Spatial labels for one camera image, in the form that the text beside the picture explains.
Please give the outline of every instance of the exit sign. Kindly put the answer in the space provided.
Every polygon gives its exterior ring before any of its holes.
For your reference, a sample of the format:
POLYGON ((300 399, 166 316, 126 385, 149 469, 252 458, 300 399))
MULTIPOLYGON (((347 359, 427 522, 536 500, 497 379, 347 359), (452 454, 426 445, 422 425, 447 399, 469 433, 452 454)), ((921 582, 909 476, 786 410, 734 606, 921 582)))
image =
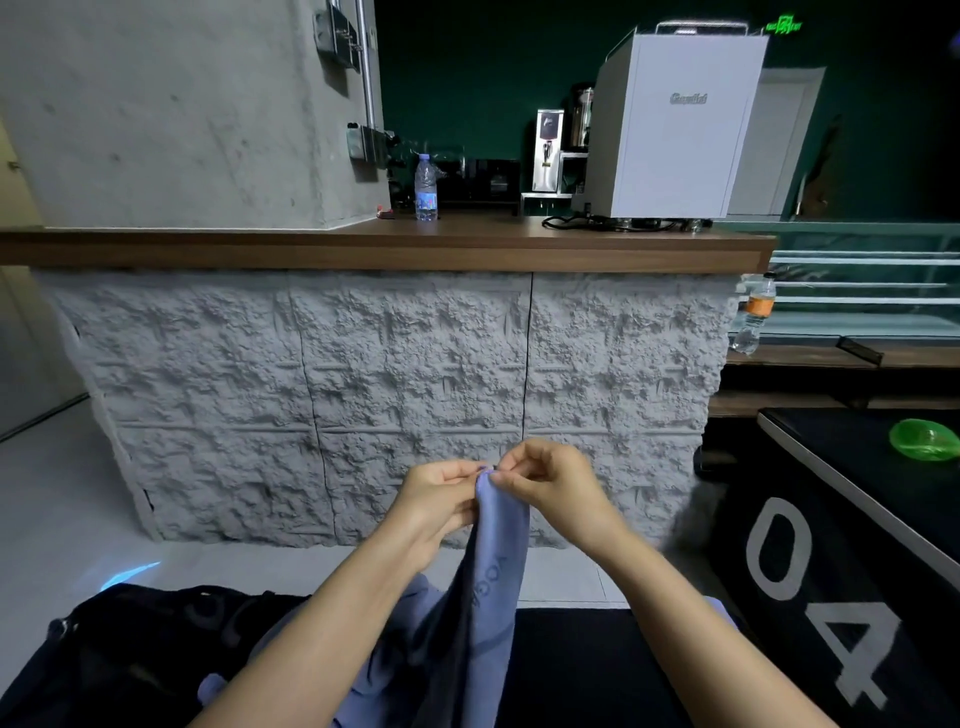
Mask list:
POLYGON ((789 36, 800 30, 803 23, 798 23, 793 19, 793 15, 781 15, 775 23, 767 23, 767 33, 773 33, 777 36, 789 36))

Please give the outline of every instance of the number 4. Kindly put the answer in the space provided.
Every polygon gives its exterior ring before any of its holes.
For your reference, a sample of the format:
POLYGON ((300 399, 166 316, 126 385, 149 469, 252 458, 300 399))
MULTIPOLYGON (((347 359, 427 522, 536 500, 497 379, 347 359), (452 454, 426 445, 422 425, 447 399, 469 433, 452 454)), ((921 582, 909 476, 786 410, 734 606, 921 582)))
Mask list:
MULTIPOLYGON (((812 548, 810 526, 800 509, 783 498, 767 498, 747 537, 747 571, 756 585, 771 599, 789 601, 800 591, 810 564, 812 548), (768 578, 760 567, 760 552, 776 516, 783 516, 793 526, 790 565, 780 581, 768 578)), ((827 643, 830 651, 840 660, 842 669, 836 681, 837 690, 851 705, 865 692, 874 705, 882 710, 887 696, 876 686, 874 670, 890 654, 897 629, 900 627, 900 618, 881 601, 814 602, 806 605, 806 618, 827 643), (832 623, 866 624, 867 632, 852 650, 848 650, 829 628, 828 625, 832 623)))
POLYGON ((900 618, 882 601, 811 602, 806 605, 806 618, 843 666, 836 686, 847 702, 853 705, 865 692, 874 705, 883 710, 887 696, 876 686, 874 670, 890 654, 900 618), (866 624, 867 632, 848 651, 829 628, 832 623, 866 624))

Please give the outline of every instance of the green bowl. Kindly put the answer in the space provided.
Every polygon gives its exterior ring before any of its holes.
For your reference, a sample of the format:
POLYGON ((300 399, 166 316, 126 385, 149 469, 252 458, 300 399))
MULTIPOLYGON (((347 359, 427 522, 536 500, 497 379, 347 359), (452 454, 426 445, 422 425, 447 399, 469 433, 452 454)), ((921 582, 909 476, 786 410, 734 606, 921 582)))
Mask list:
POLYGON ((930 420, 900 420, 890 428, 890 444, 914 460, 939 462, 960 457, 960 437, 930 420))

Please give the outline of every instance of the black mat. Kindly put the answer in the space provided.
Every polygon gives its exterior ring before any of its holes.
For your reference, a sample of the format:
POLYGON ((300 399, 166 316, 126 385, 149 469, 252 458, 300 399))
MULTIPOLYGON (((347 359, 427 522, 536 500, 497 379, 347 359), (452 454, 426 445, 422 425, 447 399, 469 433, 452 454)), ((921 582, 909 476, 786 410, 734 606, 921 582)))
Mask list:
POLYGON ((767 409, 762 414, 960 561, 960 465, 911 460, 888 439, 890 428, 907 418, 933 420, 960 433, 960 411, 767 409))
POLYGON ((690 726, 626 609, 520 609, 498 728, 690 726))

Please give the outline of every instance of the counter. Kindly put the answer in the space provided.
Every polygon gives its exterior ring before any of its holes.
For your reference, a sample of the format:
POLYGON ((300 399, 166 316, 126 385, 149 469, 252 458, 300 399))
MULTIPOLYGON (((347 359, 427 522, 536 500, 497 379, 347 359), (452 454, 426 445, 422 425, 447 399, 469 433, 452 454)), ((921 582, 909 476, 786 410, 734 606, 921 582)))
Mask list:
MULTIPOLYGON (((410 465, 539 435, 582 448, 657 543, 695 484, 737 277, 774 244, 451 216, 0 232, 0 265, 35 268, 158 538, 356 544, 410 465)), ((563 539, 535 514, 531 543, 563 539)))

